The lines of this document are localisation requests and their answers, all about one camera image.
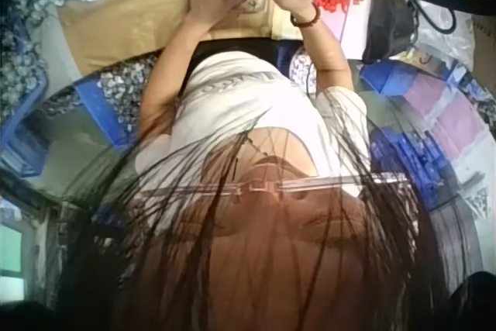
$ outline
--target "blue bin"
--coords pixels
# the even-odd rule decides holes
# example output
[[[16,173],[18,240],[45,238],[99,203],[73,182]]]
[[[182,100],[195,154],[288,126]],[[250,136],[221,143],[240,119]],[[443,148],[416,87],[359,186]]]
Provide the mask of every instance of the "blue bin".
[[[419,138],[383,127],[371,133],[370,153],[380,171],[408,173],[427,209],[432,211],[437,207],[437,189],[443,180],[441,169],[446,158],[431,136]]]
[[[35,129],[24,122],[15,129],[14,136],[3,147],[0,163],[21,178],[40,176],[48,154],[49,143]]]
[[[118,115],[98,86],[98,75],[94,74],[77,83],[74,88],[81,102],[96,121],[107,140],[120,151],[125,151],[134,143],[135,136],[126,132],[127,123],[119,123]]]
[[[29,36],[15,15],[10,15],[8,29],[19,38],[17,49],[23,52],[22,40]],[[0,164],[21,178],[39,176],[48,153],[48,142],[35,129],[22,121],[33,111],[47,89],[45,71],[37,71],[38,85],[14,108],[14,114],[0,128]]]
[[[399,61],[383,60],[363,67],[360,77],[377,93],[402,96],[412,86],[417,69]]]

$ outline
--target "dark hair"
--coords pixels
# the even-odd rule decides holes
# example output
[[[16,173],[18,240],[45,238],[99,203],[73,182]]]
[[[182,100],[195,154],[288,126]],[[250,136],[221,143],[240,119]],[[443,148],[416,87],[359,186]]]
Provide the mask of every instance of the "dark hair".
[[[257,120],[249,121],[237,135],[232,156],[222,169],[219,190],[208,207],[184,270],[172,287],[166,282],[170,273],[168,266],[177,255],[174,245],[171,245],[176,239],[174,227],[181,208],[190,202],[188,197],[177,197],[173,191],[191,165],[198,161],[201,151],[215,143],[223,133],[218,131],[157,159],[150,169],[139,175],[134,174],[133,161],[143,141],[138,141],[118,160],[102,154],[81,173],[68,191],[73,196],[61,203],[61,208],[71,217],[65,218],[68,224],[67,256],[51,307],[64,329],[211,329],[208,321],[208,262],[213,218],[219,192],[237,151],[246,138],[246,131],[252,129]],[[435,328],[436,314],[449,297],[448,281],[436,232],[419,190],[411,181],[407,187],[401,184],[378,185],[349,133],[345,130],[344,133],[336,131],[329,135],[353,160],[363,185],[360,198],[367,213],[367,239],[363,248],[366,294],[361,314],[357,315],[362,319],[363,329]],[[170,190],[157,189],[140,194],[140,179],[151,175],[156,177],[158,170],[164,172],[163,166],[179,153],[187,155],[180,170],[169,170],[178,172]],[[388,153],[398,173],[408,174],[393,146]],[[373,171],[381,169],[373,165]],[[171,211],[173,204],[180,208]],[[162,232],[160,222],[166,215],[171,228]],[[139,303],[136,301],[139,275],[152,244],[157,243],[157,237],[160,237],[160,258],[149,294],[157,300],[157,307],[143,309],[138,306],[134,309]],[[55,257],[48,260],[48,271],[50,265],[56,265]],[[167,296],[167,307],[159,310],[164,296]],[[305,310],[302,309],[299,328],[296,329],[301,329],[304,317]]]

